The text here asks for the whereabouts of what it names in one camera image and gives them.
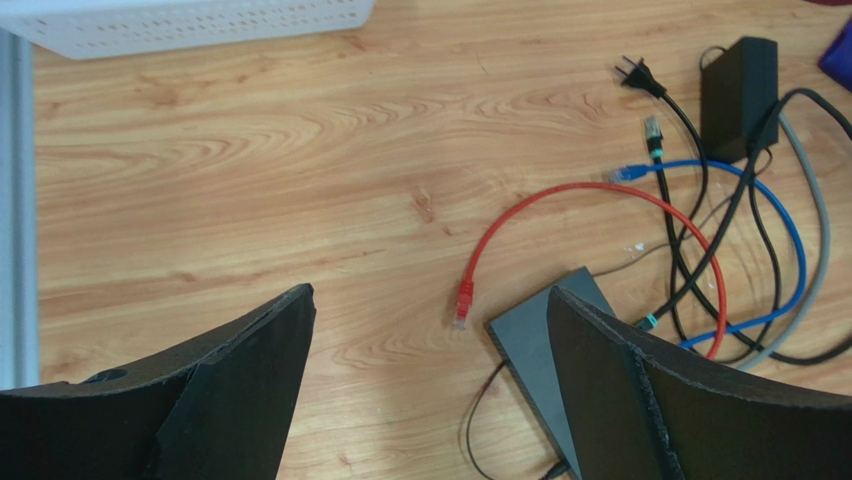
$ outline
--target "black object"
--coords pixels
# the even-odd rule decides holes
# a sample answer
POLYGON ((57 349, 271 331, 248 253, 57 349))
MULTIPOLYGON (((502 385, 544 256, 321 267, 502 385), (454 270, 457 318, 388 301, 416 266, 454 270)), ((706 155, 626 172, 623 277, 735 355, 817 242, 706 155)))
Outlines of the black object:
POLYGON ((718 365, 562 289, 547 317, 585 480, 852 478, 852 398, 718 365))
POLYGON ((709 158, 734 163, 778 143, 778 44, 743 37, 701 72, 701 140, 709 158), (761 128, 769 132, 758 145, 761 128))
POLYGON ((82 384, 0 392, 0 478, 274 479, 314 316, 301 285, 82 384))

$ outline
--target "red ethernet cable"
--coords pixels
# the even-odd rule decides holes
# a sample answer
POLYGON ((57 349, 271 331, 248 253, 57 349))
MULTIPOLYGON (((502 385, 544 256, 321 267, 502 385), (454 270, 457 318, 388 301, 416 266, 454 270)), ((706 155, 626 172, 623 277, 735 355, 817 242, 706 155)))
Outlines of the red ethernet cable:
MULTIPOLYGON (((479 244, 476 246, 476 249, 473 251, 473 255, 471 255, 470 257, 470 262, 467 265, 467 270, 465 271, 464 278, 462 278, 461 284, 459 285, 459 293, 456 297, 456 328, 462 330, 465 328, 467 314, 468 312, 470 312, 470 307, 473 306, 473 272, 474 270, 476 270, 476 265, 477 263, 479 263, 479 258, 482 256, 482 252, 485 250, 485 246, 488 245, 488 242, 491 240, 491 237, 493 237, 494 234, 497 233, 497 230, 499 230, 500 227, 502 227, 503 224, 506 223, 510 218, 515 216, 515 214, 532 205, 533 203, 541 200, 542 198, 553 195, 554 193, 564 192, 566 190, 580 189, 609 190, 612 192, 632 195, 634 197, 641 198, 647 202, 651 202, 654 205, 657 205, 658 207, 662 208, 666 212, 670 213, 673 217, 677 218, 678 221, 683 223, 686 228, 692 233, 692 235, 695 236, 696 240, 698 240, 698 243, 701 244, 701 247, 705 251, 710 247, 710 243, 701 233, 701 230, 699 230, 698 227, 696 227, 695 224, 692 223, 692 221, 690 221, 686 215, 684 215, 668 203, 641 190, 625 187, 623 185, 614 185, 611 183, 602 182, 577 182, 557 185, 555 187, 548 188, 547 190, 542 190, 541 192, 536 193, 535 195, 510 208, 508 211, 506 211, 506 213, 501 215, 500 218, 498 218, 493 225, 491 225, 488 231, 486 231, 485 234, 482 236, 482 239, 479 240, 479 244)), ((719 293, 719 315, 716 319, 716 335, 713 338, 713 346, 710 347, 710 351, 707 353, 707 358, 710 360, 716 357, 716 353, 719 351, 719 347, 722 345, 722 340, 725 337, 725 324, 727 322, 728 317, 728 297, 727 292, 725 290, 725 279, 722 277, 722 269, 719 266, 719 262, 716 260, 715 256, 711 260, 711 265, 713 267, 713 275, 716 277, 717 292, 719 293)))

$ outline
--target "wooden surface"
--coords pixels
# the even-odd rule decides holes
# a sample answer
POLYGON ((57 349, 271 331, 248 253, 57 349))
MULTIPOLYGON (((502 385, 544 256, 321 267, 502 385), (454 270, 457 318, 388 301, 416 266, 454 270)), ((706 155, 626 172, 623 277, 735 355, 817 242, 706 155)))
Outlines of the wooden surface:
MULTIPOLYGON (((499 359, 482 322, 572 269, 601 271, 664 240, 660 212, 639 201, 544 201, 486 251, 472 328, 449 326, 475 242, 518 199, 645 162, 650 114, 667 158, 691 155, 663 104, 619 87, 620 55, 644 56, 697 122, 701 52, 771 37, 782 90, 815 88, 848 116, 849 93, 814 64, 850 12, 794 0, 380 0, 353 32, 82 63, 39 51, 43 380, 83 380, 311 282, 319 314, 280 478, 474 478, 459 425, 499 359)), ((834 227, 827 286, 784 347, 806 355, 849 334, 852 147, 811 103, 787 113, 834 227)), ((774 151, 764 181, 793 213, 812 267, 813 205, 786 139, 774 151)), ((731 180, 714 173, 711 202, 731 180)), ((688 210, 696 175, 670 183, 688 210)), ((652 180, 638 185, 656 192, 652 180)), ((796 265, 766 217, 786 298, 796 265)), ((733 321, 769 308, 756 238, 743 215, 720 253, 733 321)), ((600 279, 621 318, 664 300, 668 265, 660 252, 600 279)), ((691 332, 711 328, 689 302, 682 312, 691 332)), ((852 355, 754 373, 852 394, 852 355)), ((538 478, 553 461, 505 375, 483 402, 474 448, 499 478, 538 478)))

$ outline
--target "blue ethernet cable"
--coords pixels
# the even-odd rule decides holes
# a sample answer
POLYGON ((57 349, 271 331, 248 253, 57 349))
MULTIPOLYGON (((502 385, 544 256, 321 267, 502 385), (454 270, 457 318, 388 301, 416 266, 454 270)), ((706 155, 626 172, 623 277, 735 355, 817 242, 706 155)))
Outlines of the blue ethernet cable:
MULTIPOLYGON (((710 161, 708 163, 710 167, 719 170, 724 170, 726 172, 730 172, 739 176, 742 176, 743 174, 742 170, 732 165, 728 165, 727 163, 715 161, 710 161)), ((674 162, 667 162, 659 165, 631 165, 613 172, 612 176, 610 177, 610 181, 613 183, 629 182, 642 178, 649 173, 656 172, 659 170, 666 170, 669 168, 697 167, 700 165, 701 162, 698 160, 677 160, 674 162)), ((806 277, 808 271, 807 258, 805 257, 805 247, 802 244, 802 238, 799 235, 799 230, 796 228, 796 224, 793 221, 793 218, 790 216, 790 213, 787 212, 787 209, 784 208, 784 205, 781 203, 778 197, 776 197, 775 194, 773 194, 772 191, 769 190, 766 185, 764 185, 759 180, 755 180, 755 187, 757 187, 760 193, 762 193, 766 197, 766 199, 769 200, 769 203, 772 204, 772 206, 781 216, 781 219, 783 220, 784 226, 787 228, 787 231, 790 232, 790 236, 793 240, 793 245, 796 249, 796 257, 799 263, 798 284, 796 285, 795 292, 793 292, 793 296, 790 298, 790 300, 787 301, 787 303, 781 306, 781 308, 762 317, 758 317, 753 320, 749 320, 747 322, 739 323, 736 325, 731 325, 727 328, 726 333, 739 332, 747 328, 763 325, 765 323, 774 321, 778 317, 785 315, 790 310, 792 310, 799 303, 799 301, 801 301, 802 297, 805 294, 805 286, 807 283, 806 277)), ((697 337, 682 342, 680 346, 683 348, 690 348, 701 342, 713 339, 714 335, 715 332, 708 332, 702 335, 698 335, 697 337)))

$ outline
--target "white container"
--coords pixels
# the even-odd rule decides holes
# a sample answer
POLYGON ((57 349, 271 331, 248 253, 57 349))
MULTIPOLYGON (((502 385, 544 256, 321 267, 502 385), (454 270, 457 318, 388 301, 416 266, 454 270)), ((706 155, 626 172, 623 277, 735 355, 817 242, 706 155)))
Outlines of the white container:
POLYGON ((0 27, 76 59, 358 28, 375 0, 0 0, 0 27))

